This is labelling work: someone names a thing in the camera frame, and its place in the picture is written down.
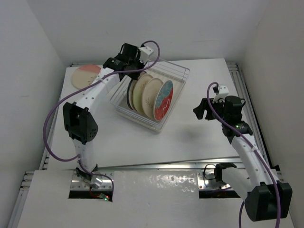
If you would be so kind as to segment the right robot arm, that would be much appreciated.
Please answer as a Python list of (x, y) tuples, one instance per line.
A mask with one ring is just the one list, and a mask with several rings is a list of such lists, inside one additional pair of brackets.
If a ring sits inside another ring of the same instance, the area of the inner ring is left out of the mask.
[(214, 180), (234, 189), (252, 221), (284, 219), (289, 212), (292, 188), (289, 183), (282, 183), (266, 164), (250, 126), (242, 120), (244, 105), (244, 99), (229, 95), (219, 102), (203, 98), (193, 109), (199, 120), (216, 119), (222, 123), (223, 134), (248, 173), (248, 178), (244, 178), (234, 163), (218, 163), (214, 168)]

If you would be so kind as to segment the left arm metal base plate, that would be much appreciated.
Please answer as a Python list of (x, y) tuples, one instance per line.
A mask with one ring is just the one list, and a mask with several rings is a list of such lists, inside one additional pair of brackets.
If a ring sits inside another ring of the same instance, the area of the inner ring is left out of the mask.
[(73, 172), (70, 190), (85, 191), (92, 188), (93, 191), (112, 191), (113, 185), (110, 179), (104, 176), (104, 173), (99, 172), (100, 175), (89, 175), (82, 170)]

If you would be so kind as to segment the cream and pink plate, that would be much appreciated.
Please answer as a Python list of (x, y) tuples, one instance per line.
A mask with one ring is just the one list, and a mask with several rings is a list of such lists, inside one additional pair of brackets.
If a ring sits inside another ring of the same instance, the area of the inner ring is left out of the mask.
[(71, 76), (71, 83), (77, 89), (91, 85), (97, 78), (101, 68), (97, 65), (83, 65), (78, 67)]

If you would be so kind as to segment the cream and green plate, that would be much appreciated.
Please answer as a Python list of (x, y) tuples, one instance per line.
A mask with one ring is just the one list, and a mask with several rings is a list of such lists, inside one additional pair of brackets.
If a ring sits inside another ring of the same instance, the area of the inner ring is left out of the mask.
[(135, 107), (135, 110), (140, 113), (143, 114), (143, 106), (142, 106), (142, 95), (143, 95), (143, 90), (146, 87), (146, 85), (148, 84), (149, 81), (151, 81), (153, 79), (153, 76), (149, 75), (149, 74), (145, 74), (143, 76), (141, 76), (137, 83), (134, 86), (133, 89), (133, 105)]

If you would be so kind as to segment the cream plate with leaf sprig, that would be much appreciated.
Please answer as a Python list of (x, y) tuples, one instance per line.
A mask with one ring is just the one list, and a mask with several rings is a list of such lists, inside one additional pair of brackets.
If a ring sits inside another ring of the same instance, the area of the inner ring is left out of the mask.
[(144, 114), (150, 119), (154, 118), (154, 101), (162, 85), (162, 80), (160, 80), (159, 78), (153, 78), (147, 83), (143, 90), (142, 109), (144, 111)]

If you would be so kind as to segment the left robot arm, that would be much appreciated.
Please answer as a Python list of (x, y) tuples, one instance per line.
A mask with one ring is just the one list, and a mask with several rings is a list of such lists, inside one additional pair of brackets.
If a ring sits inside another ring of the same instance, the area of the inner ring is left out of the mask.
[(93, 139), (98, 132), (98, 124), (94, 113), (102, 99), (117, 85), (125, 75), (138, 78), (140, 72), (121, 73), (125, 70), (140, 70), (147, 61), (140, 60), (141, 53), (138, 47), (123, 44), (119, 54), (110, 57), (103, 64), (100, 73), (93, 83), (98, 83), (86, 89), (81, 97), (63, 105), (64, 128), (72, 139), (78, 162), (83, 171), (92, 172), (96, 167), (93, 159)]

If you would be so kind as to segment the red and blue plate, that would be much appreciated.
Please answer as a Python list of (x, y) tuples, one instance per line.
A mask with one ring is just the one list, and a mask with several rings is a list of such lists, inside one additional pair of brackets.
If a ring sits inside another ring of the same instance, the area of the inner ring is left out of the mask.
[(166, 81), (160, 88), (154, 102), (154, 119), (160, 121), (168, 112), (173, 98), (173, 82)]

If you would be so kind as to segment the blue floral rimmed plate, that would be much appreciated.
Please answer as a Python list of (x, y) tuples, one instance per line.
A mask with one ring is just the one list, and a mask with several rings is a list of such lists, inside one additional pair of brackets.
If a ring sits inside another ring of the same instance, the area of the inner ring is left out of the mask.
[(127, 105), (131, 110), (135, 110), (135, 107), (133, 105), (133, 89), (135, 86), (136, 81), (134, 81), (133, 79), (130, 81), (128, 88), (127, 88)]

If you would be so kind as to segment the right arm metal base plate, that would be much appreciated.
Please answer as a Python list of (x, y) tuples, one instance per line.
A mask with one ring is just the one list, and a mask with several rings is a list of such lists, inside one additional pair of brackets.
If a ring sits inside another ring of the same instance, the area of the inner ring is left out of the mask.
[(216, 182), (214, 176), (215, 167), (214, 164), (207, 164), (202, 170), (197, 172), (199, 190), (222, 191), (232, 189), (229, 184)]

